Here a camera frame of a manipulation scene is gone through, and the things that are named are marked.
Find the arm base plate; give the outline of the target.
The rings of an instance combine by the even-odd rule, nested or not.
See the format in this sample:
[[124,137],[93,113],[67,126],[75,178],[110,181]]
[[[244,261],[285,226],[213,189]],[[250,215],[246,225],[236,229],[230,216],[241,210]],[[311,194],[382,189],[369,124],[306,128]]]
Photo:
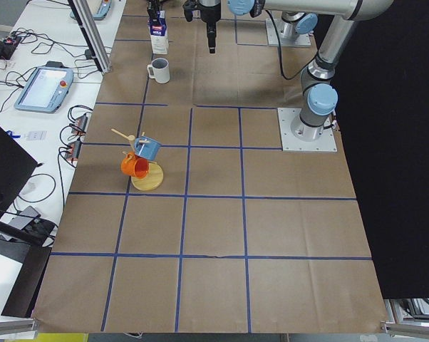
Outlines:
[[301,108],[277,108],[281,148],[284,152],[336,152],[332,124],[327,118],[320,127],[305,125]]
[[277,47],[280,42],[282,47],[309,48],[311,41],[307,33],[299,34],[296,32],[295,23],[287,23],[282,19],[265,20],[267,29],[267,41],[269,46]]

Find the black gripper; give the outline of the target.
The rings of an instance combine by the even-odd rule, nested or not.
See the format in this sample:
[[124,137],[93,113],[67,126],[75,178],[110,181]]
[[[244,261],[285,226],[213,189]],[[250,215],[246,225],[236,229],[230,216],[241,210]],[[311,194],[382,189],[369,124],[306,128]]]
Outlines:
[[[150,24],[159,24],[159,10],[162,9],[164,1],[147,0],[147,11]],[[164,11],[160,11],[160,17],[164,17]]]
[[187,0],[182,5],[187,22],[193,20],[193,12],[199,11],[200,18],[207,26],[207,42],[210,53],[216,51],[217,22],[221,19],[221,1],[218,0]]

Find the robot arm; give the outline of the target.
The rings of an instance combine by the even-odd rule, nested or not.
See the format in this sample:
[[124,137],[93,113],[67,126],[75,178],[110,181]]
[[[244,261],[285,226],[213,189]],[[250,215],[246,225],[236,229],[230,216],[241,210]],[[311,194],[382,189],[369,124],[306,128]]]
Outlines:
[[335,68],[359,21],[374,19],[385,12],[392,1],[228,1],[229,10],[238,16],[252,17],[265,11],[281,11],[282,20],[294,27],[296,33],[313,29],[305,24],[310,15],[327,14],[334,17],[316,55],[299,71],[305,104],[291,123],[294,136],[312,142],[320,138],[324,123],[334,111],[338,94],[331,87]]
[[[163,12],[164,1],[147,1],[149,22],[154,26],[161,26],[160,15]],[[264,10],[265,1],[228,1],[229,10],[238,16],[249,14],[256,17]],[[217,22],[221,19],[221,1],[185,1],[182,5],[186,21],[191,22],[193,12],[199,11],[200,18],[206,23],[207,37],[216,38]],[[318,16],[314,13],[283,12],[281,21],[294,26],[298,34],[311,32],[318,23]]]

